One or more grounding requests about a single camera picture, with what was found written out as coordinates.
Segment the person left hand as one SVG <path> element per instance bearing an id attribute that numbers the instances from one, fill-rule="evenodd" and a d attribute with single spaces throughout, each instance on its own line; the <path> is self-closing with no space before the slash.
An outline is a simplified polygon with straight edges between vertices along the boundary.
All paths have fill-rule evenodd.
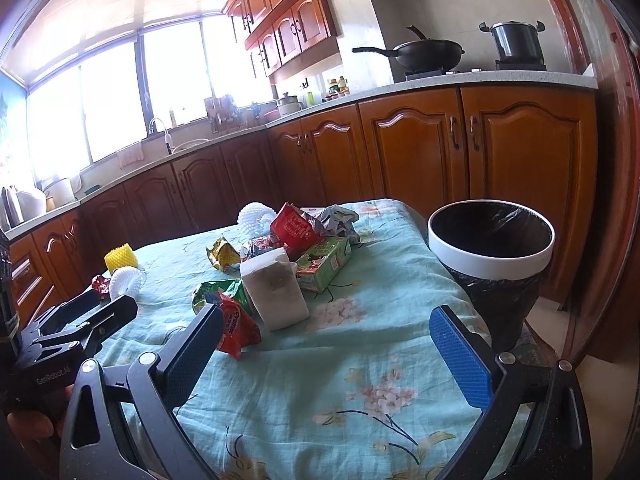
<path id="1" fill-rule="evenodd" d="M 60 452 L 55 449 L 50 439 L 61 437 L 65 424 L 66 408 L 74 386 L 64 389 L 64 403 L 60 416 L 52 420 L 45 414 L 34 411 L 18 411 L 6 416 L 9 428 L 24 451 L 41 468 L 56 468 Z"/>

